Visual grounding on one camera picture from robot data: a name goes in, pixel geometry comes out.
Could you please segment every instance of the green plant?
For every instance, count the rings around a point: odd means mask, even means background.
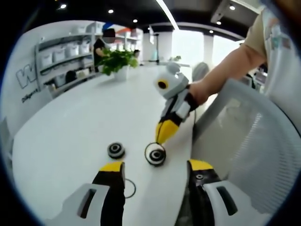
[[[169,61],[179,61],[179,60],[181,60],[181,59],[182,59],[181,56],[176,56],[176,57],[171,57],[171,58],[169,59]]]
[[[134,53],[132,51],[111,51],[104,49],[104,56],[97,66],[103,65],[103,73],[106,75],[111,75],[111,73],[118,72],[122,67],[129,65],[130,67],[137,67],[138,62],[134,58]]]

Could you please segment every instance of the window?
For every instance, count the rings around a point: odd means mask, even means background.
[[[230,52],[237,49],[239,44],[220,36],[213,37],[212,63],[217,66]]]
[[[195,65],[204,60],[204,35],[201,32],[173,32],[172,56],[181,56],[179,63]]]

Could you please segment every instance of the hand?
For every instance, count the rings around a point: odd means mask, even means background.
[[[203,81],[191,83],[189,85],[189,92],[192,94],[198,105],[205,103],[210,96]]]

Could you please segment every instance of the black tape roll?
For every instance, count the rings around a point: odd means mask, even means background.
[[[112,143],[108,146],[108,155],[113,159],[120,159],[126,153],[121,143]]]

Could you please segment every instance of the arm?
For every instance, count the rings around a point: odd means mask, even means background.
[[[232,51],[226,58],[209,72],[201,81],[206,86],[210,95],[218,93],[229,78],[241,79],[250,70],[266,62],[266,59],[258,52],[242,44]]]
[[[218,93],[227,79],[239,80],[250,70],[265,62],[267,62],[267,57],[264,46],[262,14],[260,14],[250,28],[244,44],[228,54],[203,80],[196,82],[190,91],[199,104],[202,104],[210,95]]]
[[[103,51],[101,50],[101,48],[97,48],[95,50],[95,53],[101,57],[105,57],[106,55],[103,53]]]
[[[105,57],[106,55],[103,52],[103,49],[105,48],[104,43],[102,40],[97,39],[94,44],[95,53],[99,55],[100,57]]]

